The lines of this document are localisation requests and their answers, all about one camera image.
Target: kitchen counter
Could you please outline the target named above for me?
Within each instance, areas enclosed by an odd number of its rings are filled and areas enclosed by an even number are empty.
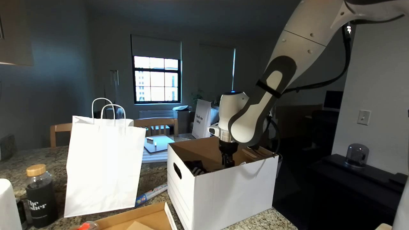
[[[63,209],[64,209],[65,188],[66,188],[66,171],[65,171],[66,156],[68,156],[68,147],[57,147],[54,152],[50,148],[22,151],[18,154],[13,156],[11,158],[0,162],[0,177],[9,179],[11,181],[14,194],[18,200],[24,199],[25,198],[24,185],[27,182],[25,168],[34,163],[46,163],[47,171],[50,171],[54,175],[56,199],[57,199],[57,203],[60,204],[59,214],[61,217],[45,228],[68,228],[69,230],[88,220],[98,220],[98,218],[110,216],[112,213],[124,212],[124,209],[121,209],[121,211],[64,218]],[[166,182],[165,162],[142,165],[138,194],[148,191],[163,182]],[[170,205],[170,209],[174,213],[176,226],[179,228],[183,228],[180,225],[180,221],[176,217],[176,213],[174,212],[174,208],[171,205],[171,200],[167,193],[166,191],[161,193],[160,195],[155,197],[146,204],[151,204],[156,202],[167,202]],[[243,230],[244,228],[252,228],[252,230],[290,228],[293,230],[296,227],[289,220],[286,220],[280,212],[277,212],[273,208],[270,208],[247,220],[236,222],[226,228],[227,230],[241,230],[241,228]]]

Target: chair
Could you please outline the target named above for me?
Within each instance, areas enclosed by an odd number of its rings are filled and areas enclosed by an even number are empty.
[[[71,122],[56,124],[50,126],[50,147],[56,148],[56,134],[71,131]]]
[[[178,120],[172,117],[146,117],[134,120],[134,126],[146,128],[146,135],[175,135],[179,133]]]

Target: glass jar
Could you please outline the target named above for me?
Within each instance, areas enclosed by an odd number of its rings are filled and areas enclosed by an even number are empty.
[[[28,176],[25,190],[32,223],[34,227],[47,226],[57,218],[52,175],[46,170],[45,163],[27,167],[25,174]]]

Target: window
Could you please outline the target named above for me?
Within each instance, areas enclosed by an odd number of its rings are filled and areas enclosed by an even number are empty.
[[[134,102],[180,102],[180,42],[132,36],[132,50]]]
[[[134,56],[135,102],[179,102],[180,61]]]

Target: brown box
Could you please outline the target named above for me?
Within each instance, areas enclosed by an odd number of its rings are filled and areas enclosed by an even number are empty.
[[[101,230],[176,230],[165,202],[130,209],[96,221]]]

